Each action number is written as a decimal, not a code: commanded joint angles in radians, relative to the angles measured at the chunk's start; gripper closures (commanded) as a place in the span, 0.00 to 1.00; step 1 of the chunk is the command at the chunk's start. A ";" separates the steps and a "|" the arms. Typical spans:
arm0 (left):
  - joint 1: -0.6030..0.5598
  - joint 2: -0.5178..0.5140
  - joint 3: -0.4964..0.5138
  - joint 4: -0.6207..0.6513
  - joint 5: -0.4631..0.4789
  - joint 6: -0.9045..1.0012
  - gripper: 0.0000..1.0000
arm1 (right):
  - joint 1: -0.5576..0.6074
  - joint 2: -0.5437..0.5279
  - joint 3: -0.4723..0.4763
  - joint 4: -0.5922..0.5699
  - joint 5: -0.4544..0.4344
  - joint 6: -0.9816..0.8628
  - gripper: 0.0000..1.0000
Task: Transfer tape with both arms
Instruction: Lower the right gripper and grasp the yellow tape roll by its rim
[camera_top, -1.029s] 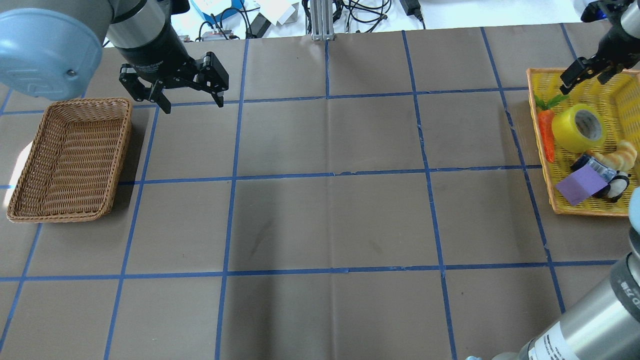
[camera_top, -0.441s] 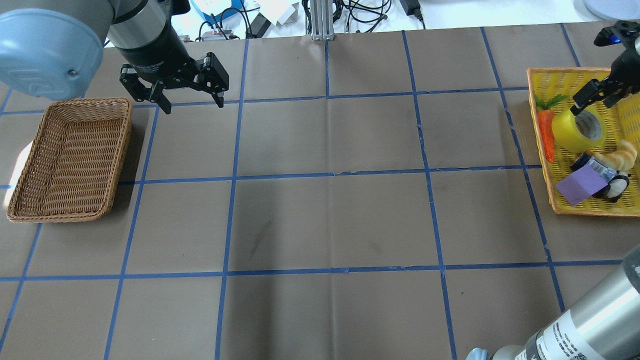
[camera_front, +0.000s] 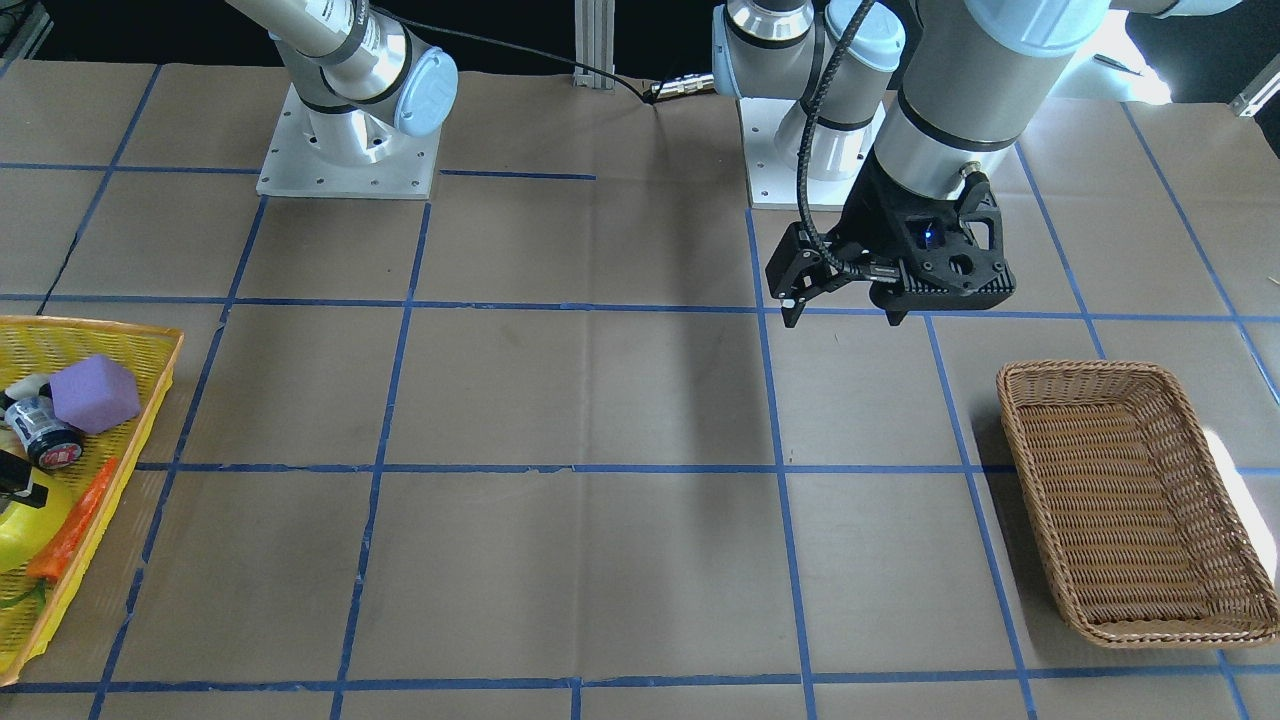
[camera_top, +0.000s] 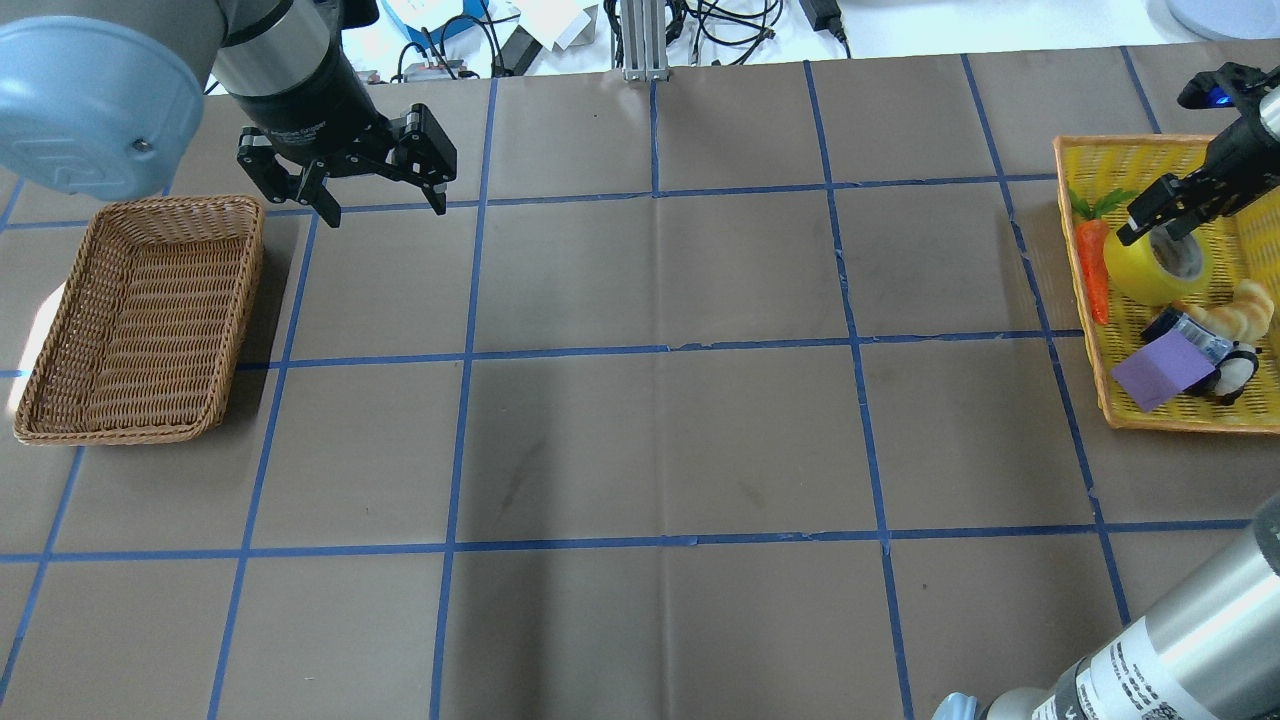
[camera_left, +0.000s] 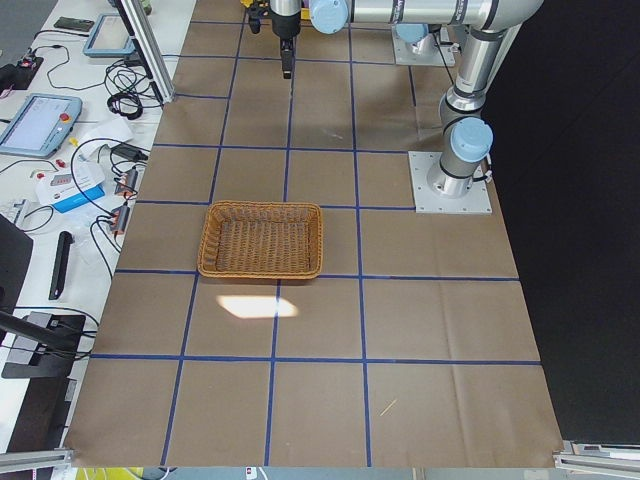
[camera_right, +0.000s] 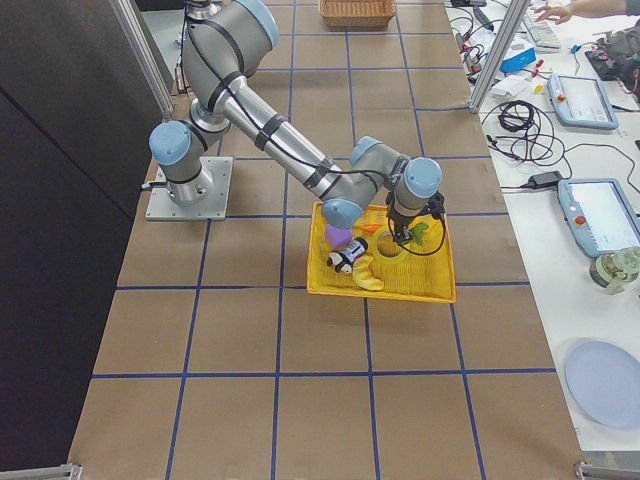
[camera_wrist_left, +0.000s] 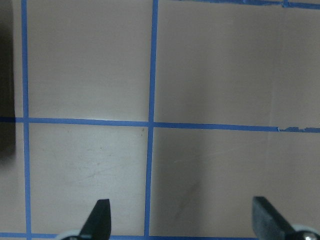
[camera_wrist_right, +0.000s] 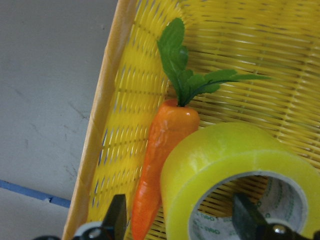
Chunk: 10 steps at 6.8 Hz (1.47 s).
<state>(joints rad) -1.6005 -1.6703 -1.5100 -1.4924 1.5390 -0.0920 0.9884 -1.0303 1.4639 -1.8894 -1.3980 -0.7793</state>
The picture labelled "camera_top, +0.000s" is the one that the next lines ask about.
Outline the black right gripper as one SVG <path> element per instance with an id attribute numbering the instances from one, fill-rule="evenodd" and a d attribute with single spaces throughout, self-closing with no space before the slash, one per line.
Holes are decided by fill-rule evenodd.
<path id="1" fill-rule="evenodd" d="M 1116 231 L 1129 247 L 1156 229 L 1172 240 L 1193 234 L 1215 217 L 1233 217 L 1277 186 L 1279 109 L 1262 100 L 1247 109 L 1206 149 L 1203 164 L 1187 178 L 1166 173 L 1126 206 Z"/>

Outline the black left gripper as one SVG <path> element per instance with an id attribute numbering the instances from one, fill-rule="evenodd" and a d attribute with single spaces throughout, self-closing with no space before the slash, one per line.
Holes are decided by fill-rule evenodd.
<path id="1" fill-rule="evenodd" d="M 236 160 L 268 201 L 297 202 L 338 228 L 342 208 L 326 178 L 378 174 L 413 186 L 436 215 L 447 213 L 458 161 L 451 137 L 422 102 L 394 119 L 380 113 L 343 51 L 328 50 L 280 92 L 232 88 L 230 96 L 257 128 L 241 131 Z"/>

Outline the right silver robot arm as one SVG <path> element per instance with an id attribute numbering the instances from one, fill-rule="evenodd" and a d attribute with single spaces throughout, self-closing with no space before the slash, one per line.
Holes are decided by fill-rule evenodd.
<path id="1" fill-rule="evenodd" d="M 1260 101 L 1220 135 L 1059 136 L 1062 229 L 1094 197 L 1098 284 L 1069 249 L 1100 409 L 1115 429 L 1277 433 L 1277 132 Z M 1277 500 L 1047 691 L 938 719 L 1277 714 Z"/>

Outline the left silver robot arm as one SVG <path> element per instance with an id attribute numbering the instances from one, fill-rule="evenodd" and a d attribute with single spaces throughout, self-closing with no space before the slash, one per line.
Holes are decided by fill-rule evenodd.
<path id="1" fill-rule="evenodd" d="M 265 200 L 338 227 L 330 179 L 419 188 L 445 213 L 458 152 L 416 102 L 381 114 L 342 35 L 375 1 L 5 1 L 1 161 L 24 181 L 115 202 L 177 174 L 216 81 L 248 118 L 239 168 Z"/>

